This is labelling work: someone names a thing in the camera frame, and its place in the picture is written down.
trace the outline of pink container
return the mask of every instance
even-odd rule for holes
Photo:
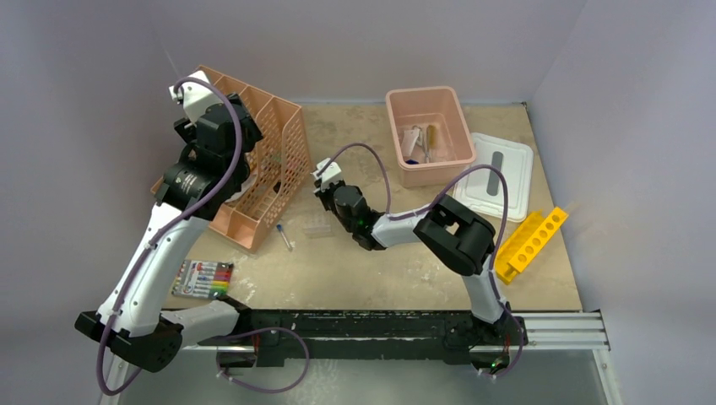
[[[477,158],[458,95],[452,88],[392,90],[386,94],[385,102],[403,187],[447,184]],[[430,163],[423,163],[425,151],[417,145],[411,156],[403,156],[400,144],[404,132],[413,128],[426,131],[430,125],[435,128],[429,148]],[[410,165],[405,163],[406,159],[420,163]]]

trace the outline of brown object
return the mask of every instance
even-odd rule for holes
[[[247,155],[251,172],[258,174],[256,182],[237,201],[223,204],[209,225],[216,233],[255,252],[269,232],[276,232],[281,214],[313,167],[303,113],[299,105],[213,69],[199,66],[197,70],[203,70],[225,94],[239,94],[263,134],[263,140]],[[157,181],[152,192],[161,182]]]
[[[475,144],[465,123],[458,96],[450,87],[425,87],[389,91],[385,96],[393,143],[398,157],[399,179],[403,187],[447,184],[477,158]],[[429,142],[430,163],[409,165],[406,158],[425,161],[425,152],[415,146],[404,157],[400,143],[404,131],[418,127],[435,130]]]

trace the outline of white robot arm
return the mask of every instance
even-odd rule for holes
[[[493,291],[489,269],[490,255],[494,252],[492,225],[468,208],[445,196],[434,207],[428,205],[404,213],[378,213],[368,207],[361,189],[347,186],[337,163],[325,159],[313,172],[316,190],[326,210],[331,211],[353,235],[358,244],[371,250],[384,250],[391,246],[420,242],[448,268],[460,274],[470,298],[470,309],[475,318],[492,324],[502,318],[505,298]],[[448,226],[458,224],[451,234]]]
[[[250,188],[253,178],[244,154],[263,139],[237,94],[220,98],[204,88],[201,84],[209,80],[201,71],[192,80],[197,82],[182,84],[179,93],[170,88],[187,116],[174,124],[186,146],[164,173],[144,236],[99,310],[83,312],[75,322],[76,329],[101,347],[106,344],[149,371],[164,368],[183,346],[232,332],[241,311],[241,305],[227,297],[191,310],[161,310],[189,249],[221,204]],[[188,216],[176,222],[184,213]],[[157,239],[160,230],[164,233]]]

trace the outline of gray wall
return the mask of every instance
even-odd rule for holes
[[[94,403],[73,329],[117,282],[181,141],[140,1],[0,5],[3,403]]]
[[[629,403],[713,403],[716,3],[591,0],[532,99]]]
[[[383,101],[453,86],[462,100],[528,100],[585,0],[156,0],[182,71],[199,63],[299,101]]]

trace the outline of white plastic lid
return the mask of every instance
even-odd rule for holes
[[[529,184],[532,181],[534,152],[529,146],[472,133],[477,159],[470,166],[493,165],[505,176],[509,190],[507,219],[521,222],[527,217]],[[502,186],[490,170],[477,170],[462,178],[455,186],[453,197],[477,213],[502,217]]]

